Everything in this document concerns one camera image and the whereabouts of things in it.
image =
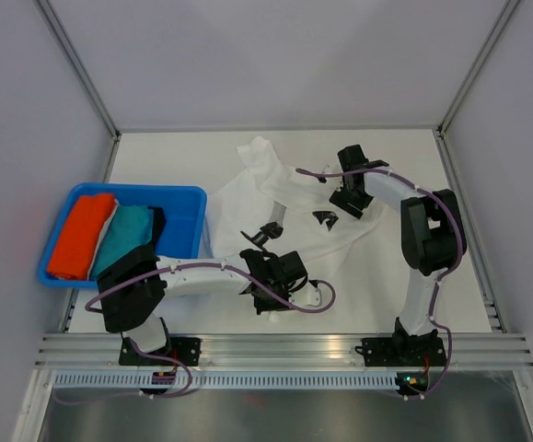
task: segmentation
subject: white wall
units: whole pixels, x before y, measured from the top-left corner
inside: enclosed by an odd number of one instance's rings
[[[533,351],[533,0],[520,7],[449,137],[504,313]]]
[[[64,195],[98,176],[110,136],[30,0],[0,1],[0,441],[64,291],[36,267]]]
[[[52,0],[132,129],[437,125],[504,0]]]

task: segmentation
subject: folded red cloth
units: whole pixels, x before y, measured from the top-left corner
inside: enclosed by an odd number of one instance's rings
[[[88,279],[99,240],[106,233],[116,204],[112,193],[78,198],[47,265],[51,276],[66,280]]]

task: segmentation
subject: blue plastic box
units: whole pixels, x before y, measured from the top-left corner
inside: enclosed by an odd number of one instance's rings
[[[156,245],[156,254],[172,258],[197,258],[203,234],[207,194],[203,189],[188,186],[141,186],[85,182],[75,186],[65,200],[53,232],[39,262],[38,277],[45,285],[96,289],[94,281],[65,281],[47,273],[47,264],[53,248],[78,197],[113,193],[120,205],[147,205],[161,207],[166,216],[166,227]]]

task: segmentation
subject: white cloth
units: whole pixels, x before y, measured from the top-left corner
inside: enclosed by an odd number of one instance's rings
[[[361,219],[330,204],[328,200],[340,180],[322,184],[297,174],[281,163],[272,144],[262,137],[238,147],[238,152],[247,169],[210,195],[207,203],[207,226],[215,257],[253,248],[240,232],[250,236],[258,233],[268,222],[274,202],[278,202],[287,207],[284,232],[280,238],[269,240],[266,249],[279,256],[297,250],[309,277],[330,278],[351,244],[372,230],[385,213],[385,205],[378,201],[371,203]],[[331,231],[312,215],[320,210],[331,210],[338,216]]]

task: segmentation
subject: folded teal cloth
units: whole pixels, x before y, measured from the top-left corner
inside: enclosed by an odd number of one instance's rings
[[[152,238],[154,211],[142,205],[120,205],[110,222],[97,257],[90,271],[90,280],[96,281],[100,272],[122,258],[137,246]]]

